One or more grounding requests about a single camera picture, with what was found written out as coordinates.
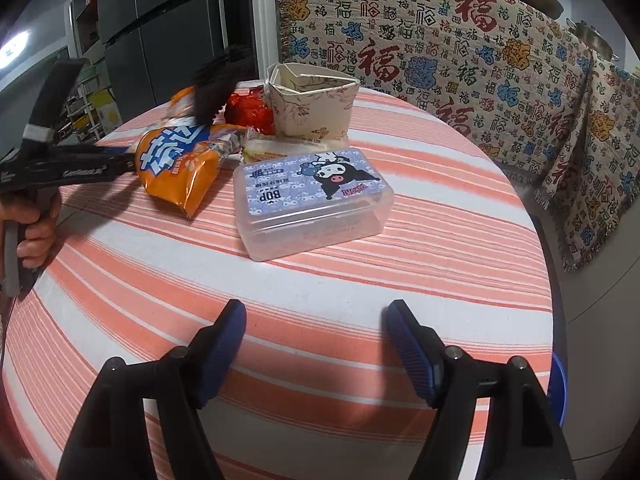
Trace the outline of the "person's left hand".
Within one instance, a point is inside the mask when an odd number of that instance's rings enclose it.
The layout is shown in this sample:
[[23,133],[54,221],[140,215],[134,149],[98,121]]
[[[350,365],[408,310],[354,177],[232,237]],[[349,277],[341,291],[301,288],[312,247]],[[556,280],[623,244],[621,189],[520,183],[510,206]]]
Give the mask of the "person's left hand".
[[15,221],[25,227],[25,238],[17,245],[15,255],[26,269],[38,269],[49,258],[56,239],[56,222],[62,206],[59,190],[55,190],[47,211],[25,197],[1,196],[1,245],[4,245],[4,225]]

